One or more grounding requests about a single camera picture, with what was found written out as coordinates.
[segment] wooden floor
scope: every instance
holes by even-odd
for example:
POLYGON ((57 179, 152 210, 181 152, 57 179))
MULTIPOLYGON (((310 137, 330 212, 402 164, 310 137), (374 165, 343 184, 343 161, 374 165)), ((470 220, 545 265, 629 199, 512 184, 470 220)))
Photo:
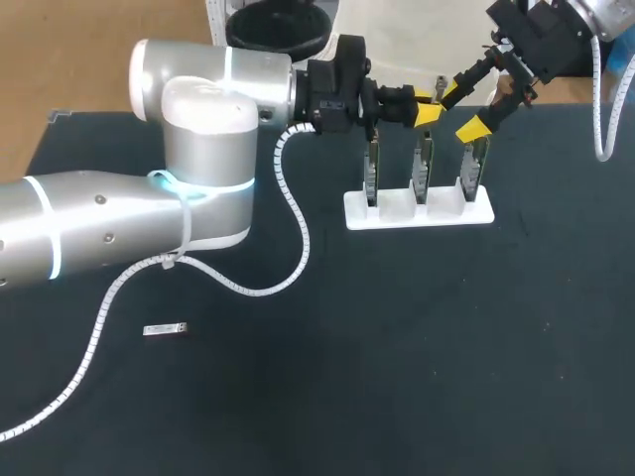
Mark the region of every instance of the wooden floor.
MULTIPOLYGON (((210 43, 205 2, 0 0, 0 181, 24 174, 52 109, 129 110, 128 60, 148 37, 210 43)), ((589 93, 559 80, 543 100, 589 93)))

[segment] white cloth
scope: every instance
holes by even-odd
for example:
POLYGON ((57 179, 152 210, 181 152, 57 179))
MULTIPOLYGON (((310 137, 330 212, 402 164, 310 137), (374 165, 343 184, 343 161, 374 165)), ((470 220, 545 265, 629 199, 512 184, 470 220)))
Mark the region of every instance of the white cloth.
MULTIPOLYGON (((433 91, 439 75, 452 79, 484 58, 483 46, 492 44, 495 29, 485 13, 492 1, 340 0, 333 42, 319 57, 334 53, 338 35, 361 35, 373 62, 373 79, 433 91)), ((488 104, 497 82, 493 71, 461 105, 488 104)))

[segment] black tabletop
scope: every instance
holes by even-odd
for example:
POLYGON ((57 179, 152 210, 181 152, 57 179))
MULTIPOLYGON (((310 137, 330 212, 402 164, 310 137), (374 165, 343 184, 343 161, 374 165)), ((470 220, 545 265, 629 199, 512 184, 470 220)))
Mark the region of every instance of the black tabletop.
MULTIPOLYGON (((436 127, 434 184, 462 155, 436 127)), ((185 266, 119 294, 86 379, 42 425, 0 444, 3 475, 632 475, 635 472, 635 110, 614 159, 593 156, 586 106, 519 111, 492 145, 492 225, 349 232, 363 138, 303 136, 284 159, 306 214, 305 274, 274 297, 185 266), (188 336, 144 325, 186 321, 188 336)), ((382 133, 384 186, 415 138, 382 133)), ((301 252, 262 134, 254 225, 197 254, 267 287, 301 252)), ((127 114, 59 117, 31 174, 142 175, 161 131, 127 114)), ((102 296, 125 267, 0 295, 0 428, 65 387, 102 296)))

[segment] cable wrap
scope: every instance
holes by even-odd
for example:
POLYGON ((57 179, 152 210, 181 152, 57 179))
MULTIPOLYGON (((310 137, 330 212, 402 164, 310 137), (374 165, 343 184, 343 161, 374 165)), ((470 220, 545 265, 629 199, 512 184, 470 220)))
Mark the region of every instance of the cable wrap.
MULTIPOLYGON (((287 203, 289 203, 289 206, 291 207, 291 210, 293 211, 296 217, 296 220, 298 221, 298 226, 300 227, 300 232, 302 234, 302 241, 303 241, 303 250, 302 250, 302 256, 300 258, 300 263, 298 264, 296 269, 292 272, 292 274, 288 278, 286 278, 281 283, 273 286, 272 288, 268 288, 265 290, 250 290, 248 288, 244 288, 240 285, 237 285, 236 283, 229 280, 222 274, 218 273, 211 266, 195 258, 192 258, 189 256, 180 256, 179 258, 177 258, 177 262, 197 268, 198 270, 202 271, 203 273, 217 280, 219 283, 231 289, 232 291, 251 297, 251 298, 260 298, 264 296, 274 295, 288 288, 290 285, 292 285, 300 277, 303 270, 307 266, 307 262, 309 261, 309 255, 311 253, 311 240, 309 236, 309 228, 307 227, 307 222, 305 221, 305 218, 302 214, 302 211, 300 210, 300 207, 296 203, 294 197, 291 194, 291 191, 289 190, 289 187, 287 186, 287 181, 285 180, 285 175, 282 169, 282 156, 283 156, 285 146, 287 145, 288 141, 293 136, 297 134, 303 134, 303 133, 312 133, 315 131, 316 130, 314 129, 314 127, 309 123, 298 124, 296 126, 290 127, 280 137, 280 140, 276 144, 276 150, 274 152, 274 173, 276 175, 276 180, 278 182, 280 191, 282 192, 284 198, 287 200, 287 203)), ((187 233, 186 232, 187 226, 188 226, 188 218, 185 217, 184 234, 187 233)), ((117 293, 121 291, 124 285, 132 277, 142 272, 143 270, 150 268, 152 266, 164 265, 166 263, 174 262, 174 259, 175 257, 173 255, 165 254, 165 255, 154 256, 152 258, 142 260, 139 263, 135 263, 126 271, 124 271, 119 276, 119 278, 117 278, 112 283, 112 285, 110 285, 110 288, 108 288, 108 291, 106 292, 106 296, 101 302, 101 307, 99 308, 99 313, 97 314, 97 319, 92 329, 92 334, 90 335, 90 340, 88 342, 88 347, 86 348, 86 352, 83 355, 83 359, 81 360, 81 363, 79 364, 79 367, 77 368, 77 371, 75 372, 72 379, 70 379, 70 382, 68 383, 66 388, 58 395, 56 399, 54 399, 38 414, 28 419, 27 421, 17 426, 14 426, 11 429, 1 432, 0 442, 8 441, 9 439, 12 439, 20 434, 23 434, 24 432, 42 423, 45 419, 47 419, 54 412, 56 412, 64 404, 64 402, 68 400, 68 398, 70 398, 73 392, 77 390, 77 387, 79 387, 79 384, 85 377, 86 372, 88 371, 88 368, 90 367, 92 358, 95 354, 95 351, 97 350, 97 345, 99 343, 99 339, 101 337, 101 333, 103 331, 106 318, 108 317, 108 312, 110 310, 110 307, 112 306, 112 303, 115 297, 117 296, 117 293)))
POLYGON ((613 110, 608 123, 608 133, 606 136, 606 149, 602 147, 602 112, 601 112, 601 91, 602 91, 602 57, 599 48, 599 39, 593 37, 591 40, 593 50, 593 139, 595 144, 595 156, 600 162, 606 162, 613 156, 615 140, 617 139, 617 129, 622 108, 626 101, 628 89, 635 75, 635 55, 629 62, 624 75, 620 81, 613 103, 613 110))

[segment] white stand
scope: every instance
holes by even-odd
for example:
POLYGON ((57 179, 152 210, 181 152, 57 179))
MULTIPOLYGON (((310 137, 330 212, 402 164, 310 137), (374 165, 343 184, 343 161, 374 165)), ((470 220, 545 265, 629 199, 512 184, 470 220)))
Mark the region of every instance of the white stand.
POLYGON ((344 195, 344 212, 349 230, 476 225, 494 221, 485 187, 478 188, 476 201, 466 202, 458 178, 455 186, 431 187, 426 205, 417 204, 412 182, 410 188, 379 190, 376 207, 368 206, 365 190, 350 191, 344 195))

